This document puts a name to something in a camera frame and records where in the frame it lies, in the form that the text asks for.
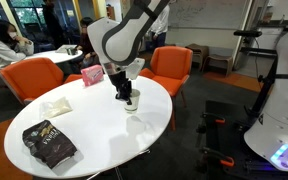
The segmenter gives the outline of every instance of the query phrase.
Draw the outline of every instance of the black snack bag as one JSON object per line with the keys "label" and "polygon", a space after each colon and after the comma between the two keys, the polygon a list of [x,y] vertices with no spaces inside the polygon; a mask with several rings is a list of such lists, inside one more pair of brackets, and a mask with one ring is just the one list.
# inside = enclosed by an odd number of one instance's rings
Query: black snack bag
{"label": "black snack bag", "polygon": [[25,130],[23,141],[31,155],[41,159],[51,169],[77,151],[74,144],[48,120]]}

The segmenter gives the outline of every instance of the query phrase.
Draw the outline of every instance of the black jacket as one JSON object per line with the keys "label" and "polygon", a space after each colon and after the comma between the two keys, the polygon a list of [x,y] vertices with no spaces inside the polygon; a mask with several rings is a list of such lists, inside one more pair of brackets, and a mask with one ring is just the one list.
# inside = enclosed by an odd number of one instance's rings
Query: black jacket
{"label": "black jacket", "polygon": [[54,12],[54,8],[49,8],[44,4],[42,5],[42,7],[43,7],[43,15],[44,15],[45,23],[50,34],[62,35],[63,29]]}

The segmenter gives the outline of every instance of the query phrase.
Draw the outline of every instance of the blue light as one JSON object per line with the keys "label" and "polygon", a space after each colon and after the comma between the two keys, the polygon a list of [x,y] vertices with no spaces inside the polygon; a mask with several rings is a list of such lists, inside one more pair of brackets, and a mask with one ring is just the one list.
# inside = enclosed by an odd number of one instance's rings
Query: blue light
{"label": "blue light", "polygon": [[276,160],[280,157],[280,155],[282,155],[288,148],[288,144],[284,144],[283,146],[280,147],[280,149],[278,149],[275,154],[271,157],[271,160]]}

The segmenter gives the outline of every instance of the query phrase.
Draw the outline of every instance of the white oval table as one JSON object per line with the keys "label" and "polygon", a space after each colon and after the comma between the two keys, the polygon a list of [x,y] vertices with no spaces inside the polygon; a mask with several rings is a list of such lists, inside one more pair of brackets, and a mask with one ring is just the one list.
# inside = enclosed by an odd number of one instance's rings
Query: white oval table
{"label": "white oval table", "polygon": [[25,58],[25,60],[37,58],[37,57],[47,57],[56,64],[56,63],[62,63],[62,62],[73,60],[73,59],[78,58],[82,55],[83,55],[83,53],[80,50],[77,51],[76,55],[68,55],[67,53],[56,53],[54,50],[54,51],[46,51],[46,52],[36,53],[36,54],[31,55],[31,56],[27,56]]}
{"label": "white oval table", "polygon": [[[22,171],[43,178],[65,179],[92,175],[117,167],[149,148],[167,127],[172,101],[158,83],[145,77],[132,82],[140,90],[138,110],[128,114],[115,99],[116,90],[107,76],[84,87],[82,80],[60,86],[26,106],[12,121],[5,139],[8,159]],[[49,169],[30,155],[22,133],[41,122],[40,107],[65,96],[73,111],[49,119],[77,147],[75,155]]]}

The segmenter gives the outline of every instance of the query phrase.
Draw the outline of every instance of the small cup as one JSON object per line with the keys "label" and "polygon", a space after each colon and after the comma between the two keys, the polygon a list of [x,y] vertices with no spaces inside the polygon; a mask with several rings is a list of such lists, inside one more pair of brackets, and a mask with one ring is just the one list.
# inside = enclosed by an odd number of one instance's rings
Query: small cup
{"label": "small cup", "polygon": [[131,113],[131,114],[136,113],[140,95],[141,95],[141,92],[139,90],[132,89],[132,93],[130,97],[132,105],[127,105],[127,103],[125,103],[124,105],[124,109],[126,110],[127,113]]}

